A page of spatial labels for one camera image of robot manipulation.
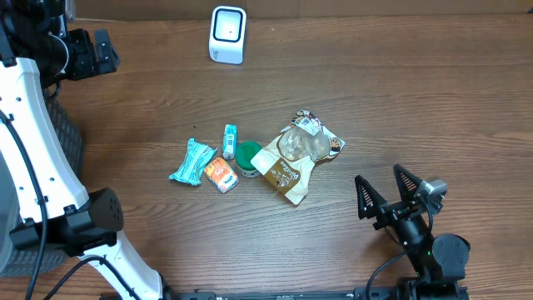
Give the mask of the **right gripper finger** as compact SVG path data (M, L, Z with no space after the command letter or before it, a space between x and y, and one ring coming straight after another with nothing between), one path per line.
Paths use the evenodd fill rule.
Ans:
M355 177L358 217L386 220L387 200L361 175Z
M422 183L422 179L409 172L399 163L393 167L393 172L401 200L403 202L411 202L416 195L418 187Z

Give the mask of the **brown nut snack bag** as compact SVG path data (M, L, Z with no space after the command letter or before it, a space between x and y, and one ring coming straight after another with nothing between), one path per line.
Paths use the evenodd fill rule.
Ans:
M308 194L311 173L317 163L337 157L345 145L345 141L317 116L301 109L290 124L251 159L251 164L297 206Z

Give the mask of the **green lid jar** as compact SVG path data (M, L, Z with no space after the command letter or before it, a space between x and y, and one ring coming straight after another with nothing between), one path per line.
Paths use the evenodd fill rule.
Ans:
M237 146L235 160L241 174L246 178L256 178L260 172L252 165L251 160L261 151L262 147L253 141L245 141Z

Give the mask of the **teal snack bar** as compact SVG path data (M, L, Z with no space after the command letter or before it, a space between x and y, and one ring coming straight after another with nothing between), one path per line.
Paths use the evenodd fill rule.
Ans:
M168 178L180 183L199 186L204 168L217 153L216 147L197 142L193 137L187 141L187 152L180 167Z

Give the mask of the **small teal white carton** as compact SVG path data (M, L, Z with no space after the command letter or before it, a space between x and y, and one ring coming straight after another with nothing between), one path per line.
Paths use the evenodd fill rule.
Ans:
M226 160L232 160L238 143L238 131L236 124L227 124L224 129L222 140L222 156Z

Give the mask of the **orange snack packet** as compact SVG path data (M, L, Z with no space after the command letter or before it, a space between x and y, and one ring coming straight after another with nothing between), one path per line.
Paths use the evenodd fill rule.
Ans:
M221 157L209 162L204 168L204 173L221 193L227 193L239 183L237 174Z

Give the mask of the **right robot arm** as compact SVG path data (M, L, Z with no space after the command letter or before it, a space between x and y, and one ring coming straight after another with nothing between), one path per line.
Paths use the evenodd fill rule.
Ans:
M401 196L395 203L385 200L363 176L355 177L358 217L374 218L373 227L386 230L403 251L380 265L354 293L361 299L468 299L467 289L458 282L466 276L471 245L459 235L432 233L448 184L438 177L423 180L400 164L393 172ZM377 275L403 257L409 259L414 277L400 278L395 287L371 286Z

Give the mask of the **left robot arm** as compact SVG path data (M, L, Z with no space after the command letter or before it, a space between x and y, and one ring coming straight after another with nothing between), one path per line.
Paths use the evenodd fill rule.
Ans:
M33 250L31 275L46 251L93 266L122 299L169 299L172 291L128 241L116 193L89 192L63 151L75 132L51 113L64 80L113 73L120 58L106 30L68 30L69 1L1 4L1 152L17 191L21 223L9 234Z

